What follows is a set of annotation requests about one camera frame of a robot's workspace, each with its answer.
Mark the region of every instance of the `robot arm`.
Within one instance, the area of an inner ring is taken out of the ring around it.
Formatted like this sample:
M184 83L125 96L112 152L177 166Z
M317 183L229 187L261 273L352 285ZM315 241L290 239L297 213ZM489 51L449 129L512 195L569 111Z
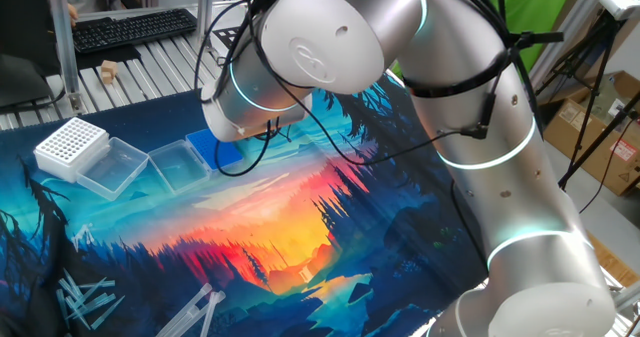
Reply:
M468 0L278 0L255 26L271 68L310 107L314 86L368 88L397 59L431 138L475 126L495 80L443 96L494 63L505 46ZM247 34L226 80L206 86L214 134L231 141L264 133L304 111L260 63ZM435 142L482 229L489 285L468 291L429 337L601 337L615 310L571 199L559 189L513 65L496 85L484 139Z

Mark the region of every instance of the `transparent plastic box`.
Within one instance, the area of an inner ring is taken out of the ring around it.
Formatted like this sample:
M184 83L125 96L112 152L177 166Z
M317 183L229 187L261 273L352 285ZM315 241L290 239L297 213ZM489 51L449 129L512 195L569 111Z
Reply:
M114 201L147 167L149 156L118 138L78 170L78 184Z
M209 180L211 171L184 140L149 152L151 163L169 189L178 195Z

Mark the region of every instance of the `keyboard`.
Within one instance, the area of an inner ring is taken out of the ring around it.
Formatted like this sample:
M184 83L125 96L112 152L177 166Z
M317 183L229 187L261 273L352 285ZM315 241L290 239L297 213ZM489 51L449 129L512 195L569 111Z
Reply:
M196 18L186 9L130 17L105 18L73 31L79 53L90 53L126 44L142 43L195 31Z

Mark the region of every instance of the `forest illustration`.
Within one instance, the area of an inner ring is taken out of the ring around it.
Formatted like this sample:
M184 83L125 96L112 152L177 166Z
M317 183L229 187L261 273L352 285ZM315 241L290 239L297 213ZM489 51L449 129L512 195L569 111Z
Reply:
M428 138L387 76L356 95L318 90L316 111L358 161ZM252 160L261 143L239 149ZM305 120L243 178L214 175L174 196L148 168L114 202L38 171L28 154L0 155L0 311L25 321L34 299L48 300L55 328L73 337L156 336L206 283L226 295L208 336L409 336L485 278L431 146L355 166ZM76 249L89 223L94 240ZM115 281L111 292L126 296L95 331L65 326L64 270L79 284Z

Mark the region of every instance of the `brown cardboard box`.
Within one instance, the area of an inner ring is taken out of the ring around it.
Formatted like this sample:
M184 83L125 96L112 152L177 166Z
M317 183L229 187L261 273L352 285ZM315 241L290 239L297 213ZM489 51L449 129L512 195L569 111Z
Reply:
M605 79L611 79L613 86L621 97L633 98L636 93L640 91L640 81L635 79L627 72L615 72L604 76ZM587 78L585 82L593 86L596 79L595 77ZM553 98L553 101L561 101L563 99L570 99L575 102L582 102L585 98L589 97L589 90L582 86L576 85L563 89Z
M566 100L558 114L544 131L545 139L570 158L573 155L584 117L585 108L571 99ZM578 153L578 157L591 145L605 127L606 124L597 118L589 118L582 142L583 148ZM620 133L613 131L582 166L585 171L589 172L597 180L602 180L611 157L611 151L618 138L620 138ZM604 180L604 185L613 193L620 196L640 181L639 151L640 126L634 123L618 144Z

